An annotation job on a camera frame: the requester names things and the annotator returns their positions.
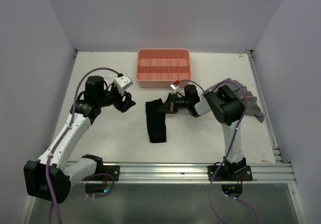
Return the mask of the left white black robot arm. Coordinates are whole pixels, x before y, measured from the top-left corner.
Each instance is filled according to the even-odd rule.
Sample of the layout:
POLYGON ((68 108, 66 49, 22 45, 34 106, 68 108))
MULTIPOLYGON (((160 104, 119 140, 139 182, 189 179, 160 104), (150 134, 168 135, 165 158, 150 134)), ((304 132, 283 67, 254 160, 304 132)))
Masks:
POLYGON ((89 76, 85 89, 76 95, 70 114, 63 129, 36 160, 29 160, 24 166, 27 193, 40 199, 62 203, 71 188, 78 182, 103 177, 101 157, 86 154, 72 164, 67 162, 85 132, 93 125, 101 110, 114 106, 121 113, 135 105, 127 89, 132 81, 127 75, 119 74, 110 85, 101 76, 89 76))

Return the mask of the black underwear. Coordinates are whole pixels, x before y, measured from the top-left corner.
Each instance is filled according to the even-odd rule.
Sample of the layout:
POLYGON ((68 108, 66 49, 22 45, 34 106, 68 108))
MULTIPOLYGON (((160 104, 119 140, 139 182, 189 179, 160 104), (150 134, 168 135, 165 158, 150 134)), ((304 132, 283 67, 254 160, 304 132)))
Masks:
POLYGON ((163 105, 161 98, 145 103, 147 133, 151 143, 167 141, 166 116, 157 110, 163 105))

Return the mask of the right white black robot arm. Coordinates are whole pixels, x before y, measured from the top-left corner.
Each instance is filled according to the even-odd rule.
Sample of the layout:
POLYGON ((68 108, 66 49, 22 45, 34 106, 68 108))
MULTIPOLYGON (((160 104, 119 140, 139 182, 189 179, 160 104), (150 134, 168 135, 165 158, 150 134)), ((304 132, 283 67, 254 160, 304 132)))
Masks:
POLYGON ((184 87, 184 95, 169 93, 158 113, 175 114, 180 109, 187 109, 195 118, 209 112, 213 113, 221 124, 224 135, 225 155, 222 166, 208 166, 209 178, 214 180, 235 180, 246 168, 246 158, 242 149, 240 121, 244 117, 245 104, 227 85, 211 91, 201 99, 196 86, 188 84, 184 87))

